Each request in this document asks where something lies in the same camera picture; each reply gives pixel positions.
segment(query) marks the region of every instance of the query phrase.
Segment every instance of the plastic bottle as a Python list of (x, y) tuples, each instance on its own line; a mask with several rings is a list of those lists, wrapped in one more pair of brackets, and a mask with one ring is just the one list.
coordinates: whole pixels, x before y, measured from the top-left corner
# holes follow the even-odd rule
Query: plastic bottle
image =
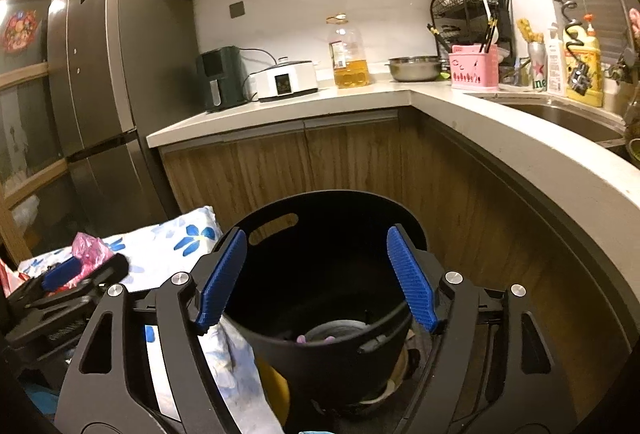
[(326, 22), (331, 26), (328, 41), (335, 85), (339, 88), (359, 88), (368, 85), (369, 67), (360, 31), (343, 13), (327, 17)]
[(558, 24), (549, 27), (550, 38), (546, 41), (547, 82), (549, 93), (566, 96), (566, 62), (564, 60), (564, 45), (558, 38)]
[[(600, 42), (596, 37), (596, 32), (591, 25), (593, 15), (588, 13), (584, 16), (584, 19), (589, 23), (587, 30), (585, 31), (581, 26), (573, 26), (569, 28), (569, 31), (576, 36), (578, 40), (584, 42), (584, 46), (571, 46), (571, 50), (580, 57), (589, 67), (589, 76), (591, 78), (591, 87), (587, 90), (584, 96), (576, 93), (571, 88), (566, 88), (566, 96), (572, 100), (577, 100), (584, 104), (588, 104), (593, 107), (602, 107), (602, 68), (600, 66)], [(564, 44), (571, 40), (571, 36), (564, 32)], [(576, 66), (576, 60), (574, 57), (564, 48), (564, 58), (566, 59), (567, 75), (571, 74), (571, 71)]]

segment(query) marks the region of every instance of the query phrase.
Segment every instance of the faucet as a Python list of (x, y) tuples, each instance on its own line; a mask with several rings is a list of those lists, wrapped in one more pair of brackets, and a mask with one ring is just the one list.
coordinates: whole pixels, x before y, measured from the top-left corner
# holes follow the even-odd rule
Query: faucet
[[(582, 62), (571, 50), (570, 46), (582, 46), (584, 43), (577, 38), (574, 38), (568, 30), (573, 26), (581, 26), (582, 23), (578, 22), (576, 19), (570, 18), (565, 10), (573, 9), (577, 7), (577, 3), (572, 0), (554, 0), (556, 2), (562, 3), (562, 15), (567, 20), (567, 24), (564, 27), (564, 31), (572, 37), (566, 44), (566, 48), (574, 56), (577, 61), (577, 67), (572, 71), (570, 75), (570, 85), (571, 87), (580, 94), (584, 94), (587, 88), (591, 84), (591, 80), (588, 77), (588, 68), (584, 62)], [(626, 6), (625, 0), (620, 0), (620, 4), (622, 5), (622, 9), (625, 12), (625, 20), (626, 20), (626, 49), (623, 51), (620, 59), (618, 59), (618, 66), (622, 70), (626, 70), (628, 76), (630, 77), (631, 83), (635, 85), (634, 96), (631, 98), (629, 106), (624, 115), (624, 121), (626, 123), (627, 128), (631, 126), (638, 126), (640, 130), (640, 84), (638, 82), (639, 74), (640, 74), (640, 62), (638, 62), (638, 51), (636, 49), (636, 43), (634, 42), (634, 34), (631, 26), (631, 20), (629, 19), (629, 10)]]

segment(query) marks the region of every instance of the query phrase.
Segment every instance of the bucket handle hole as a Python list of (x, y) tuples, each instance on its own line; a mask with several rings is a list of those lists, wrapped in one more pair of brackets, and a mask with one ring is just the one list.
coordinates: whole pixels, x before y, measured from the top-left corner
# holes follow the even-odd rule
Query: bucket handle hole
[(296, 224), (298, 224), (297, 214), (289, 213), (284, 216), (280, 216), (279, 218), (275, 218), (274, 220), (258, 226), (258, 228), (252, 231), (249, 234), (249, 244), (251, 246), (256, 246), (263, 242), (267, 237), (277, 234), (278, 232), (282, 232), (292, 226), (296, 226)]

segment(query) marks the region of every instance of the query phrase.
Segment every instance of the metal bolt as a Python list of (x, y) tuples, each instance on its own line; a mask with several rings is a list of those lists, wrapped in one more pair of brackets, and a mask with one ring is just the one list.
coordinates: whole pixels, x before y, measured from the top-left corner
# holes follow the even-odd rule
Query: metal bolt
[(178, 273), (174, 273), (171, 277), (171, 282), (173, 282), (176, 286), (181, 286), (185, 282), (189, 280), (189, 274), (184, 273), (183, 271), (179, 271)]
[(122, 284), (114, 284), (107, 290), (109, 297), (117, 297), (122, 293)]
[(511, 286), (511, 293), (516, 297), (524, 297), (527, 294), (527, 290), (525, 290), (524, 286), (521, 286), (520, 284), (514, 284)]
[(457, 271), (447, 271), (447, 274), (444, 276), (447, 279), (449, 284), (460, 284), (462, 282), (462, 275), (460, 275)]

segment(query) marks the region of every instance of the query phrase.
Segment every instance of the stainless steel basin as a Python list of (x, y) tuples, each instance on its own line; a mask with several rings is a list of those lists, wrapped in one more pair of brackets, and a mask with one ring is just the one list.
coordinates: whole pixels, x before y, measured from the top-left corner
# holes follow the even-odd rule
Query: stainless steel basin
[(622, 120), (601, 109), (542, 93), (474, 93), (474, 96), (542, 118), (612, 152), (624, 147)]

